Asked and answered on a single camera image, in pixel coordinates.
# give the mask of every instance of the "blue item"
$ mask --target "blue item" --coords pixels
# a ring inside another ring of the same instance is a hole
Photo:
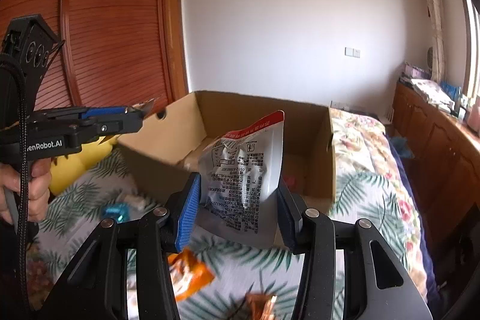
[[[178,252],[181,252],[190,241],[190,234],[194,227],[194,222],[198,211],[198,203],[200,202],[200,175],[196,174],[190,188],[185,188],[183,191],[188,191],[189,193],[185,203],[183,204],[180,217],[178,218],[178,231],[175,239],[175,248]]]
[[[453,102],[457,102],[457,100],[460,98],[461,89],[458,86],[452,86],[448,83],[441,81],[440,88],[443,90],[445,94],[448,95],[448,97]]]
[[[82,119],[99,115],[124,114],[125,109],[125,106],[92,107],[86,112],[82,113]]]
[[[407,145],[407,139],[404,137],[392,137],[390,143],[394,146],[395,151],[400,155],[402,159],[413,159],[415,156]]]
[[[128,204],[118,202],[115,204],[105,205],[102,208],[102,219],[111,218],[117,223],[130,221],[130,212]]]

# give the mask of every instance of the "orange snack bag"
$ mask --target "orange snack bag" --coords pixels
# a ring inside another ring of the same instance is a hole
[[[214,275],[188,248],[169,255],[170,277],[175,299],[181,301],[214,280]]]
[[[273,307],[277,301],[276,295],[252,294],[245,295],[251,308],[251,320],[275,320]]]

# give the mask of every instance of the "wooden wardrobe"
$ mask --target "wooden wardrobe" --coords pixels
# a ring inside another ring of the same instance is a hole
[[[0,0],[0,34],[37,13],[65,45],[35,109],[156,98],[160,110],[188,92],[180,0]]]

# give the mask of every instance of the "window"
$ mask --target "window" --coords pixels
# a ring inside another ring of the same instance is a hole
[[[480,94],[480,18],[472,0],[463,0],[466,19],[466,70],[463,94],[469,98],[469,107]]]

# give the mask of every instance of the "cardboard box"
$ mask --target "cardboard box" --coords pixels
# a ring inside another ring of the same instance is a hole
[[[309,207],[327,212],[335,199],[335,153],[328,107],[234,93],[198,91],[148,117],[119,147],[138,188],[166,202],[196,171],[203,148],[225,133],[246,128],[276,110],[285,112],[282,175]]]

